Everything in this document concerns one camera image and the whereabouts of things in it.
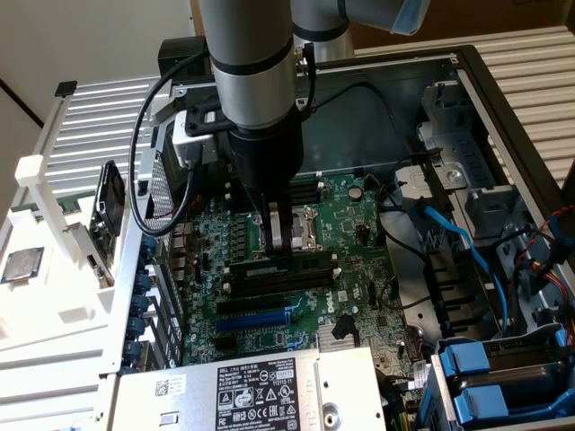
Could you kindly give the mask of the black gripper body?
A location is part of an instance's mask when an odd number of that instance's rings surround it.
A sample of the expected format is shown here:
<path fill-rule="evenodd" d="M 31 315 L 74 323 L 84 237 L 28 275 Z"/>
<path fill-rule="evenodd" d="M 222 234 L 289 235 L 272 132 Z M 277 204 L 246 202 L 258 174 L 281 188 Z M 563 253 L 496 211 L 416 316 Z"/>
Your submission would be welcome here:
<path fill-rule="evenodd" d="M 237 174 L 248 188 L 266 198 L 287 191 L 304 159 L 300 110 L 290 110 L 269 128 L 231 130 L 228 139 Z"/>

